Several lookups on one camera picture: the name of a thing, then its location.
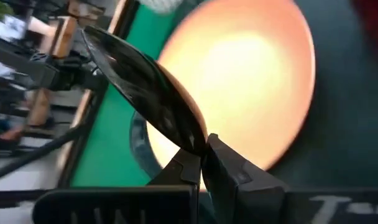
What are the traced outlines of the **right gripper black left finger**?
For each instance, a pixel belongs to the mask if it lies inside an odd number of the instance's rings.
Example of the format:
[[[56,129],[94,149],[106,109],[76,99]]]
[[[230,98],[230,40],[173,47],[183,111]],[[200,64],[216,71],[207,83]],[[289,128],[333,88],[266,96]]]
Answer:
[[[179,150],[142,187],[51,190],[36,201],[35,224],[197,224],[201,159]]]

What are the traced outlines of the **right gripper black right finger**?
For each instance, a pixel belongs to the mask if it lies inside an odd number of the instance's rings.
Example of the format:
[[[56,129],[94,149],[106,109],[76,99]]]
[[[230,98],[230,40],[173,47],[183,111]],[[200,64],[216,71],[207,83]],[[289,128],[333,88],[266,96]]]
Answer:
[[[217,134],[208,137],[202,174],[220,223],[378,223],[378,189],[292,189]]]

